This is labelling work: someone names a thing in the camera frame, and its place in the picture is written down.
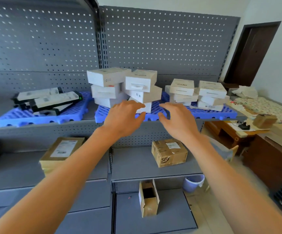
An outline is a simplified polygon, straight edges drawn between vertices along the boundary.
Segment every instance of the brown wooden door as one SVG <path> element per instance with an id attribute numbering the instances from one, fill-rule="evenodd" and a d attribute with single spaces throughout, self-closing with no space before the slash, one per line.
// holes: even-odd
<path id="1" fill-rule="evenodd" d="M 277 28 L 278 26 L 250 28 L 244 48 L 235 56 L 236 61 L 233 60 L 225 82 L 251 86 Z"/>

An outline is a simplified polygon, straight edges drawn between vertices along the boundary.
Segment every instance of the right hand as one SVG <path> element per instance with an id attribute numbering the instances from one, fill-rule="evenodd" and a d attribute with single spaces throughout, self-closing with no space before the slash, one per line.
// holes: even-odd
<path id="1" fill-rule="evenodd" d="M 192 141 L 192 137 L 200 136 L 194 116 L 185 106 L 172 103 L 164 103 L 160 106 L 170 112 L 170 120 L 159 113 L 159 121 L 172 137 L 185 144 Z"/>

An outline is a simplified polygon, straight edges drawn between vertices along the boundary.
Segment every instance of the blue plastic pallet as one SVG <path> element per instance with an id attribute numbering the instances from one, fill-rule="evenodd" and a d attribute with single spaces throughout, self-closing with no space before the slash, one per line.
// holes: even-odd
<path id="1" fill-rule="evenodd" d="M 16 126 L 21 127 L 28 124 L 45 124 L 57 122 L 62 124 L 68 121 L 81 121 L 83 115 L 88 112 L 88 102 L 92 100 L 91 92 L 80 92 L 83 95 L 83 100 L 76 103 L 61 115 L 45 116 L 34 115 L 30 110 L 22 111 L 19 108 L 14 108 L 0 117 L 0 127 Z"/>
<path id="2" fill-rule="evenodd" d="M 162 92 L 162 100 L 164 102 L 169 102 L 170 97 L 166 92 Z M 197 107 L 197 102 L 192 102 L 191 105 Z M 187 109 L 191 112 L 191 114 L 195 118 L 201 118 L 201 119 L 224 120 L 226 118 L 235 119 L 237 117 L 237 112 L 231 110 L 227 105 L 223 106 L 221 112 L 214 110 L 195 109 L 195 108 L 190 108 L 188 106 Z"/>
<path id="3" fill-rule="evenodd" d="M 96 123 L 102 123 L 104 122 L 106 116 L 108 115 L 109 108 L 99 106 L 98 109 L 95 112 L 95 121 Z M 165 110 L 159 106 L 159 101 L 154 101 L 152 102 L 152 108 L 151 108 L 151 113 L 146 113 L 145 114 L 145 120 L 144 121 L 157 121 L 159 119 L 158 113 L 161 112 L 165 116 L 167 116 Z"/>

